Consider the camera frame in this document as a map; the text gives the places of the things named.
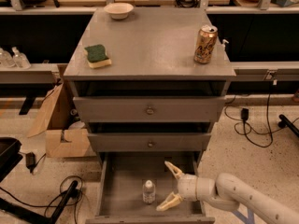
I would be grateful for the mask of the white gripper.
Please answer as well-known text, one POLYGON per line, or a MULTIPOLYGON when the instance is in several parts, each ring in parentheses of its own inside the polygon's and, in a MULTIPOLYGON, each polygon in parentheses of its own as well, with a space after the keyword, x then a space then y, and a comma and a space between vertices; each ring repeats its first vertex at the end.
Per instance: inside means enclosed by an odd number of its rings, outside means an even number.
POLYGON ((197 200, 197 176, 183 174, 183 172, 170 161, 166 161, 164 164, 178 181, 178 194, 171 192, 166 199, 156 207, 156 210, 158 212, 166 211, 179 205, 182 201, 195 202, 197 200))

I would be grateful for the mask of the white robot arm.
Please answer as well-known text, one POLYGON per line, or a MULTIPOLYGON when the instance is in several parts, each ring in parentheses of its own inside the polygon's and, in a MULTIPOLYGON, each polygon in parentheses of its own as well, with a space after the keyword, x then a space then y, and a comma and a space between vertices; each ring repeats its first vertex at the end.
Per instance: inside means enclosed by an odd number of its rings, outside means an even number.
POLYGON ((267 224, 299 224, 299 214, 291 208, 262 194, 241 179, 221 173, 216 179, 184 174, 166 161, 165 166, 178 182, 178 193, 171 192, 156 210, 163 212, 183 201, 206 202, 214 208, 234 212, 245 205, 267 224))

